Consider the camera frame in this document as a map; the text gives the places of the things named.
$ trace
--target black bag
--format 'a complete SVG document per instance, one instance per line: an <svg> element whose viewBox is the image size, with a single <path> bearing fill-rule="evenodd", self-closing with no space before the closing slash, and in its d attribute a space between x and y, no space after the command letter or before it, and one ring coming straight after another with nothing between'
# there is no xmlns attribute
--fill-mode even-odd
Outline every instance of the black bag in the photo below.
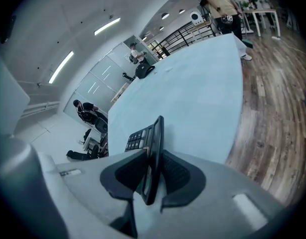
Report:
<svg viewBox="0 0 306 239"><path fill-rule="evenodd" d="M139 79L144 79L154 68L155 66L150 66L146 63L140 64L135 70L135 75Z"/></svg>
<svg viewBox="0 0 306 239"><path fill-rule="evenodd" d="M138 59L135 58L132 54L130 54L129 60L135 65L139 62Z"/></svg>
<svg viewBox="0 0 306 239"><path fill-rule="evenodd" d="M94 124L95 121L98 118L98 115L95 113L95 111L92 110L85 110L83 105L81 106L82 111L78 111L79 117L86 123Z"/></svg>
<svg viewBox="0 0 306 239"><path fill-rule="evenodd" d="M79 153L72 150L68 151L67 156L76 160L89 160L88 155L86 153Z"/></svg>

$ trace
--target light blue table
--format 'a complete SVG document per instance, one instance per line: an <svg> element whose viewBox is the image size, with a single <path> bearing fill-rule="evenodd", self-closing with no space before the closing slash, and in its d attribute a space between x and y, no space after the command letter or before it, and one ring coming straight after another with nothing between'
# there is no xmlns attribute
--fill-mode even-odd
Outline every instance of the light blue table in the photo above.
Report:
<svg viewBox="0 0 306 239"><path fill-rule="evenodd" d="M164 117L164 149L224 163L235 140L242 99L241 61L233 34L213 37L155 64L109 110L109 155L129 135Z"/></svg>

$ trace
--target recessed ceiling light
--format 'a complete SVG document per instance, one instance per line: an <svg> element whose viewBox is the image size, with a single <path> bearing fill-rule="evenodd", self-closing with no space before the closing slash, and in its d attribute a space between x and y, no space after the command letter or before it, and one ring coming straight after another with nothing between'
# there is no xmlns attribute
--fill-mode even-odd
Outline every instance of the recessed ceiling light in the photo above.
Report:
<svg viewBox="0 0 306 239"><path fill-rule="evenodd" d="M114 23L117 23L119 21L120 21L120 18L117 18L116 20L111 21L110 23L106 24L105 26L103 26L103 27L99 28L98 30L94 31L94 35L97 35L101 31L103 31L104 29L108 28L109 26L111 26Z"/></svg>
<svg viewBox="0 0 306 239"><path fill-rule="evenodd" d="M162 19L165 19L165 18L167 18L168 16L169 16L168 13L163 13L163 14L162 14Z"/></svg>
<svg viewBox="0 0 306 239"><path fill-rule="evenodd" d="M53 83L55 77L57 77L57 75L60 73L62 67L64 67L64 65L68 62L68 60L73 56L73 51L70 51L70 53L65 57L65 59L61 62L61 64L58 66L57 70L55 70L54 74L52 75L49 83Z"/></svg>

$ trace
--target person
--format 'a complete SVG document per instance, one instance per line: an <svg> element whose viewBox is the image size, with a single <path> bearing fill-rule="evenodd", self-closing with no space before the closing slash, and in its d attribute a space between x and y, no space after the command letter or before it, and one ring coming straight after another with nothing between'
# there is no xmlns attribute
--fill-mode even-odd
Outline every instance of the person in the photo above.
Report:
<svg viewBox="0 0 306 239"><path fill-rule="evenodd" d="M149 62L147 61L145 55L143 53L139 53L136 49L135 49L135 43L131 43L131 54L133 57L135 57L140 64L142 63L146 63L149 64Z"/></svg>
<svg viewBox="0 0 306 239"><path fill-rule="evenodd" d="M238 5L234 0L206 0L208 3L209 10L213 18L217 22L217 26L220 28L223 34L231 33L232 31L236 37L240 40L243 39L241 30L241 20L238 14L242 14ZM233 17L233 22L231 25L224 24L222 18L227 15ZM241 57L245 60L251 60L252 57L245 54Z"/></svg>
<svg viewBox="0 0 306 239"><path fill-rule="evenodd" d="M253 7L254 7L254 9L257 9L257 8L258 8L255 0L248 0L248 4L250 4L250 6L249 6L247 9L253 9ZM258 22L262 22L262 19L261 19L261 17L259 16L259 14L256 13L255 15L256 15L256 18L257 18Z"/></svg>
<svg viewBox="0 0 306 239"><path fill-rule="evenodd" d="M98 118L101 118L103 119L106 123L108 123L108 119L102 114L100 113L98 110L99 108L96 107L94 104L91 104L91 103L81 103L79 100L74 100L73 101L73 105L77 108L78 110L78 114L79 114L79 117L83 120L83 118L81 117L80 115L80 112L82 112L83 110L90 110L90 111L94 111Z"/></svg>
<svg viewBox="0 0 306 239"><path fill-rule="evenodd" d="M263 9L271 9L271 8L273 8L273 6L272 6L272 4L269 2L269 0L258 0L258 1L261 3ZM273 18L272 18L272 14L269 13L269 12L267 12L267 13L265 13L265 14L266 14L266 16L267 16L267 19L268 19L268 21L269 21L269 24L271 25L270 28L274 28L274 21L273 21Z"/></svg>

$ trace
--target wooden floor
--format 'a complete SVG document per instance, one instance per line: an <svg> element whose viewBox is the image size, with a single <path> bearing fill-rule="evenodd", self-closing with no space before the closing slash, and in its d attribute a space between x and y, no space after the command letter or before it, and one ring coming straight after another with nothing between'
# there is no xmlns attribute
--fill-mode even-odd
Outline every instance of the wooden floor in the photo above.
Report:
<svg viewBox="0 0 306 239"><path fill-rule="evenodd" d="M306 185L306 55L274 41L269 29L249 36L252 61L242 61L240 127L226 161L281 203L295 202ZM281 39L306 53L300 34L281 25Z"/></svg>

